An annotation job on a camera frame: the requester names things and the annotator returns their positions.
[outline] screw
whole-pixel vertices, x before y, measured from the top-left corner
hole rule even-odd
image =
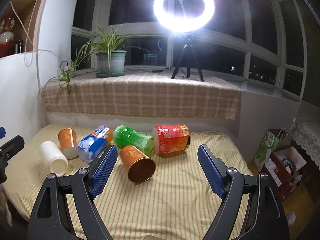
[[[87,173],[87,169],[86,168],[82,168],[79,170],[79,174],[83,175],[83,174],[86,174]]]
[[[266,174],[266,173],[261,173],[260,176],[261,176],[261,178],[263,178],[263,179],[269,178],[268,174]]]
[[[50,173],[48,176],[47,176],[47,179],[53,179],[56,175],[54,173]]]
[[[229,169],[228,169],[228,172],[229,172],[230,174],[235,174],[235,173],[237,173],[237,170],[236,170],[235,168],[229,168]]]

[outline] tripod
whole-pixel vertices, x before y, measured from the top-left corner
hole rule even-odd
[[[183,58],[184,58],[184,56],[185,56],[185,54],[186,54],[188,49],[191,50],[193,59],[195,60],[195,63],[196,63],[196,68],[198,69],[198,72],[199,72],[200,80],[203,82],[204,80],[203,80],[203,76],[202,76],[202,71],[201,71],[201,68],[200,68],[199,64],[197,63],[195,48],[192,45],[191,34],[187,35],[186,44],[185,44],[185,46],[183,47],[183,49],[181,51],[181,54],[179,56],[178,62],[176,64],[175,68],[174,68],[174,71],[173,71],[173,74],[172,74],[171,78],[175,78],[175,76],[177,75],[177,73],[179,71],[179,68],[181,67],[182,60],[183,60]],[[188,78],[188,77],[190,77],[190,66],[187,67],[187,76],[186,76],[186,78]]]
[[[183,5],[183,0],[179,0],[180,2],[180,5],[181,5],[181,9],[182,9],[182,12],[183,12],[183,17],[186,19],[187,18],[187,14],[186,14],[186,10],[184,8],[184,5]],[[199,76],[200,76],[200,80],[203,82],[203,76],[202,76],[202,71],[201,71],[201,68],[199,66],[199,64],[197,63],[197,60],[196,60],[196,52],[195,52],[195,48],[193,47],[192,45],[192,37],[191,37],[191,33],[188,33],[187,34],[187,41],[186,41],[186,44],[185,46],[183,47],[182,49],[182,52],[179,56],[179,59],[178,59],[178,62],[174,68],[174,71],[173,71],[173,74],[172,74],[172,79],[176,77],[178,71],[179,71],[179,68],[181,67],[181,63],[182,63],[182,60],[187,52],[187,50],[190,49],[191,50],[191,53],[192,53],[192,56],[193,56],[193,59],[195,60],[195,63],[196,63],[196,68],[198,69],[198,72],[199,72]],[[187,67],[187,76],[186,78],[190,77],[190,67],[188,66]]]

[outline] green bottle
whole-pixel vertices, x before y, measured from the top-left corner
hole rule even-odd
[[[150,156],[153,149],[152,136],[144,135],[124,125],[120,125],[115,129],[113,141],[120,148],[133,145],[147,156]]]

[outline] orange paper cup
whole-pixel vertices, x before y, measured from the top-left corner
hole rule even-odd
[[[63,129],[59,132],[58,139],[61,151],[65,157],[68,159],[77,157],[77,151],[75,149],[77,146],[77,135],[75,131],[71,128]]]
[[[135,146],[126,146],[120,151],[128,179],[133,183],[142,183],[150,179],[156,170],[156,163]]]

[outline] window glass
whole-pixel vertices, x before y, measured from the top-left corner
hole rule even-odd
[[[244,14],[241,0],[213,0],[214,14],[205,29],[228,34],[245,40]],[[183,0],[187,16],[198,17],[204,11],[203,0]],[[175,15],[182,15],[178,0],[174,4]]]
[[[277,30],[272,2],[270,0],[249,0],[252,42],[278,54]]]
[[[75,35],[71,36],[71,60],[72,61],[76,60],[77,53],[78,53],[79,49],[81,49],[81,47],[84,44],[86,44],[88,42],[88,40],[89,40],[88,38],[83,38],[80,36],[75,36]],[[86,59],[79,65],[77,70],[86,69],[86,68],[90,68],[90,67],[91,67],[91,60]]]
[[[87,31],[92,30],[92,18],[96,0],[77,0],[73,26]]]
[[[166,66],[167,38],[131,38],[125,44],[125,65]]]
[[[277,66],[251,56],[249,78],[275,85],[276,75]]]
[[[287,64],[303,68],[303,41],[300,20],[293,0],[280,3],[287,44]]]
[[[109,25],[125,22],[157,22],[153,12],[154,0],[112,0]]]
[[[174,39],[173,65],[176,65],[185,42],[181,37]],[[194,41],[193,45],[201,69],[243,75],[245,53],[207,42]],[[181,66],[196,68],[191,52],[185,54]]]
[[[296,95],[300,95],[303,73],[286,68],[283,88]]]

